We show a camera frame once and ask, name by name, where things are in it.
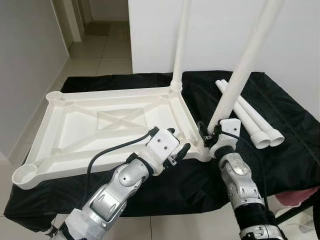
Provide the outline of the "white plastic children table top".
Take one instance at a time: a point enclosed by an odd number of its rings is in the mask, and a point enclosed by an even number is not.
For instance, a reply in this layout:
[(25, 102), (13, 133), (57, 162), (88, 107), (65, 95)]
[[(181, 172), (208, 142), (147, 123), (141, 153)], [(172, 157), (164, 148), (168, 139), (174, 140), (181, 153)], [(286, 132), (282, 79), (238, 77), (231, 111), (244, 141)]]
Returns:
[(103, 150), (112, 151), (94, 162), (102, 172), (140, 153), (153, 128), (174, 128), (180, 144), (190, 143), (187, 159), (210, 160), (194, 118), (180, 92), (169, 87), (146, 87), (46, 94), (48, 106), (34, 143), (12, 181), (29, 190), (51, 179), (86, 174), (90, 160)]

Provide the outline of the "pink round stool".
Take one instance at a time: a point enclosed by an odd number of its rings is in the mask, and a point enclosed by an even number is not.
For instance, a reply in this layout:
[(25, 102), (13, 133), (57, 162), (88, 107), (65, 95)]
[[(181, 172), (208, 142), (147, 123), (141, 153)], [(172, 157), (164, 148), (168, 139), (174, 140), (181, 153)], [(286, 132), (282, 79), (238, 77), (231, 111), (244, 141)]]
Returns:
[(275, 194), (275, 199), (286, 207), (297, 207), (315, 194), (319, 186), (304, 190), (291, 190)]

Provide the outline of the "black metal pole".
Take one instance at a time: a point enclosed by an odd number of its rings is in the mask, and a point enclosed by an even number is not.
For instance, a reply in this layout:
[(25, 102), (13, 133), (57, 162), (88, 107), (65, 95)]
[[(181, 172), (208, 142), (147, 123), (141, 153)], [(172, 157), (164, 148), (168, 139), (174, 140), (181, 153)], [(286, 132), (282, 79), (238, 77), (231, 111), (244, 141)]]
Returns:
[(283, 214), (275, 217), (275, 224), (279, 225), (283, 222), (295, 217), (296, 215), (308, 210), (309, 208), (315, 206), (318, 203), (317, 196), (311, 196), (310, 198), (302, 201), (298, 206), (295, 206), (289, 210), (286, 210)]

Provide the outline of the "black fabric table cloth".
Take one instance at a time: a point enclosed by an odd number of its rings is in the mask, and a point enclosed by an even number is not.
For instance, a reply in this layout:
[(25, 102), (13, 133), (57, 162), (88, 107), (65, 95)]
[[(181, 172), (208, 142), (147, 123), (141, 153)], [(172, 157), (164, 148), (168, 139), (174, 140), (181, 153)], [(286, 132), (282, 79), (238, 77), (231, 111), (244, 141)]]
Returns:
[[(183, 98), (196, 122), (208, 124), (221, 98), (215, 81), (230, 80), (224, 70), (186, 71)], [(98, 77), (68, 77), (63, 93), (101, 90), (148, 89), (169, 86), (171, 73), (136, 73)], [(320, 185), (320, 122), (282, 89), (269, 75), (254, 71), (242, 97), (279, 130), (279, 146), (252, 151), (238, 146), (252, 169), (263, 196), (301, 191)], [(13, 185), (0, 214), (34, 233), (48, 231), (59, 214), (69, 214), (82, 204), (84, 174), (47, 180), (33, 189)], [(142, 184), (132, 196), (123, 217), (199, 214), (219, 210), (229, 202), (217, 165), (195, 158), (181, 160)]]

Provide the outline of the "white plastic table leg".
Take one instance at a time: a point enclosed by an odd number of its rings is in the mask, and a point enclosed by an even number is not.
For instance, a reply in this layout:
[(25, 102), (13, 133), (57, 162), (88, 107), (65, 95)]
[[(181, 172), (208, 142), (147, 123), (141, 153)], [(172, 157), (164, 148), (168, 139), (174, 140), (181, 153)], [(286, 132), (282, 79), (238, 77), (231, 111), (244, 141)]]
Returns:
[(282, 133), (270, 125), (266, 119), (260, 115), (256, 109), (254, 109), (244, 98), (240, 100), (242, 106), (247, 110), (247, 112), (251, 115), (251, 118), (255, 121), (255, 123), (267, 133), (268, 137), (270, 137), (270, 147), (276, 147), (282, 144), (285, 140), (285, 137)]
[(237, 118), (240, 119), (245, 130), (248, 132), (250, 140), (255, 148), (264, 149), (269, 147), (271, 144), (270, 137), (258, 124), (256, 124), (249, 112), (243, 107), (241, 103), (242, 99), (242, 96), (238, 96), (237, 101), (233, 106), (233, 112), (235, 112)]
[(182, 3), (177, 32), (176, 50), (174, 53), (173, 77), (169, 86), (170, 90), (173, 92), (181, 92), (183, 89), (183, 64), (185, 59), (185, 47), (189, 28), (191, 4), (192, 0), (183, 0)]
[(230, 117), (235, 103), (249, 80), (260, 47), (272, 29), (283, 2), (284, 0), (265, 0), (240, 60), (233, 69), (230, 83), (223, 92), (206, 128), (208, 134), (214, 133), (219, 121)]

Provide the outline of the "white round floor fan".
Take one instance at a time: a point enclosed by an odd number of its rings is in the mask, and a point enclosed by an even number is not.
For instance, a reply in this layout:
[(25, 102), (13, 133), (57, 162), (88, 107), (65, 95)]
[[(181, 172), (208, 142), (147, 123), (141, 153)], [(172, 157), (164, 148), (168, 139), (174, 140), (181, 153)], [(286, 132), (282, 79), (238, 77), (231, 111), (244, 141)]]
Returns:
[(283, 223), (282, 230), (288, 240), (319, 240), (313, 214), (311, 206)]

